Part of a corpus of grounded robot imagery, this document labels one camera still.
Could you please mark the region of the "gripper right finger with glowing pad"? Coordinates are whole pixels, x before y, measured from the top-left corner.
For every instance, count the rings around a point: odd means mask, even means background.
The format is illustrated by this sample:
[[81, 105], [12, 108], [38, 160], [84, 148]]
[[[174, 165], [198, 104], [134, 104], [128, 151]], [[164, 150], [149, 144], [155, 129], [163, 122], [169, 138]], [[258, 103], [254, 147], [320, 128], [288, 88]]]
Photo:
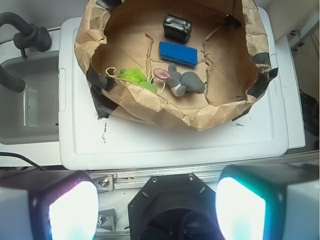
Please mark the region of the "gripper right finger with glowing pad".
[[215, 209], [227, 240], [318, 240], [320, 168], [309, 163], [229, 165], [220, 174]]

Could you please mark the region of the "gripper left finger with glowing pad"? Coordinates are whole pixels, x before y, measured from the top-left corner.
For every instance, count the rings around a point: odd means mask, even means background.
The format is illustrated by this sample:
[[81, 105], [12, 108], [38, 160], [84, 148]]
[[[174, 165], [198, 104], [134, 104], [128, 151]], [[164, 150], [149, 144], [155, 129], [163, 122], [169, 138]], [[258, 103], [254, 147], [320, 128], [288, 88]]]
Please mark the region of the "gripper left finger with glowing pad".
[[0, 174], [2, 240], [92, 240], [98, 212], [98, 190], [85, 171]]

